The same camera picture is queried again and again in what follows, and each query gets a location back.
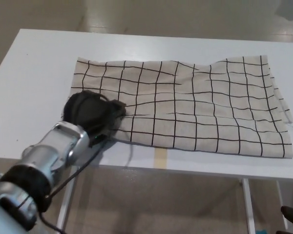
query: wire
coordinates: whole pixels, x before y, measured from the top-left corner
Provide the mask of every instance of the wire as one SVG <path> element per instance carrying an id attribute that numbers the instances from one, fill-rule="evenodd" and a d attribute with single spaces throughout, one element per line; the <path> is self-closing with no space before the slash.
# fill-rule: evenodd
<path id="1" fill-rule="evenodd" d="M 95 93 L 96 96 L 99 96 L 103 98 L 109 105 L 112 110 L 112 113 L 115 113 L 115 108 L 113 104 L 110 102 L 110 100 L 104 96 L 103 94 Z M 80 103 L 79 106 L 76 109 L 76 112 L 79 112 L 79 109 L 83 102 L 88 98 L 95 98 L 95 96 L 88 96 L 87 98 L 84 98 Z M 48 197 L 47 199 L 52 199 L 56 194 L 58 194 L 73 178 L 77 177 L 101 152 L 101 150 L 106 146 L 107 142 L 110 140 L 112 136 L 112 127 L 114 126 L 114 121 L 117 117 L 111 118 L 111 122 L 108 124 L 109 126 L 109 135 L 102 141 L 101 146 L 99 149 L 91 156 L 90 159 L 88 159 L 87 162 L 85 162 L 74 174 L 72 174 L 69 178 L 67 178 L 61 185 L 59 185 Z"/>
<path id="2" fill-rule="evenodd" d="M 114 113 L 114 106 L 110 103 L 109 99 L 107 97 L 105 97 L 102 94 L 97 94 L 98 96 L 102 97 L 105 101 L 107 101 L 107 103 L 110 104 L 110 107 L 112 109 L 112 113 Z M 83 99 L 80 103 L 79 106 L 77 107 L 77 110 L 79 111 L 81 104 L 86 100 Z M 73 173 L 69 178 L 67 178 L 61 185 L 59 185 L 48 197 L 46 197 L 45 199 L 49 199 L 51 200 L 56 194 L 58 194 L 73 178 L 77 177 L 87 166 L 89 166 L 89 164 L 98 156 L 98 154 L 102 151 L 102 149 L 106 146 L 106 144 L 109 142 L 109 140 L 111 139 L 112 136 L 112 127 L 114 126 L 114 120 L 117 117 L 112 118 L 111 122 L 108 124 L 109 126 L 109 135 L 101 142 L 100 147 L 98 148 L 98 150 L 90 157 L 90 159 L 88 159 L 87 162 L 85 162 L 75 173 Z M 42 221 L 42 223 L 44 223 L 47 227 L 59 232 L 60 234 L 66 234 L 66 232 L 62 229 L 59 229 L 58 227 L 56 227 L 55 225 L 51 224 L 50 222 L 48 222 L 42 215 L 41 212 L 39 212 L 39 218 Z"/>
<path id="3" fill-rule="evenodd" d="M 49 196 L 49 199 L 52 199 L 56 194 L 58 194 L 73 178 L 77 177 L 101 152 L 104 146 L 107 144 L 109 138 L 107 137 L 102 143 L 99 149 L 85 162 L 75 173 L 73 173 L 69 178 L 67 178 L 60 186 L 58 186 Z"/>
<path id="4" fill-rule="evenodd" d="M 49 223 L 42 215 L 41 212 L 39 212 L 39 218 L 41 220 L 42 223 L 44 223 L 45 226 L 59 232 L 60 234 L 66 234 L 66 232 L 60 228 L 58 228 L 57 226 L 53 225 L 52 223 Z"/>

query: tape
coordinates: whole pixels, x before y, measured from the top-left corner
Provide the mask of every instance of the tape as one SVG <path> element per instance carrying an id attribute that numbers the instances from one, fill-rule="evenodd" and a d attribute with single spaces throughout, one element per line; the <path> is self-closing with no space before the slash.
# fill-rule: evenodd
<path id="1" fill-rule="evenodd" d="M 154 168 L 167 168 L 167 149 L 154 148 Z"/>

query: beige fabric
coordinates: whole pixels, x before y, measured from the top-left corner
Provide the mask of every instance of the beige fabric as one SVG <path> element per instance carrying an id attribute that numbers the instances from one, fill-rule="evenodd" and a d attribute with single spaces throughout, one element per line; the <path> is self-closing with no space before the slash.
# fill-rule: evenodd
<path id="1" fill-rule="evenodd" d="M 118 140 L 225 154 L 293 156 L 285 125 L 292 116 L 266 56 L 229 58 L 208 66 L 80 58 L 71 94 L 82 89 L 127 104 Z"/>

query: table leg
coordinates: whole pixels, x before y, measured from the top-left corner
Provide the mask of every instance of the table leg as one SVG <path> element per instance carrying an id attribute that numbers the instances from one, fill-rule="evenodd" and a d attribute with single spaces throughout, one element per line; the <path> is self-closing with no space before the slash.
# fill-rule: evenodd
<path id="1" fill-rule="evenodd" d="M 255 222 L 253 216 L 253 208 L 251 201 L 251 192 L 248 179 L 242 179 L 243 192 L 244 192 L 244 202 L 247 215 L 248 231 L 249 234 L 255 234 Z"/>
<path id="2" fill-rule="evenodd" d="M 74 174 L 77 170 L 78 170 L 78 166 L 72 166 L 69 176 Z M 75 179 L 76 178 L 73 178 L 67 184 L 67 186 L 65 188 L 65 193 L 64 193 L 64 197 L 63 197 L 63 201 L 62 201 L 62 205 L 61 205 L 61 209 L 60 209 L 60 213 L 59 213 L 59 218 L 58 218 L 58 222 L 57 222 L 57 227 L 60 229 L 65 228 L 65 222 L 66 222 L 67 215 L 68 215 L 68 209 L 69 209 L 70 201 L 71 201 L 73 190 L 74 190 Z"/>

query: tiled floor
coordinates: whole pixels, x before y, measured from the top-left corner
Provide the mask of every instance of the tiled floor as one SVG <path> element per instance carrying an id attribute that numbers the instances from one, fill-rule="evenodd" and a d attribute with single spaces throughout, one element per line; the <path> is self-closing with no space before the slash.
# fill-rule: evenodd
<path id="1" fill-rule="evenodd" d="M 293 42 L 293 0 L 0 0 L 0 63 L 20 28 Z M 252 180 L 251 193 L 257 229 L 283 229 L 275 182 Z M 247 233 L 237 179 L 89 168 L 71 208 L 69 234 Z"/>

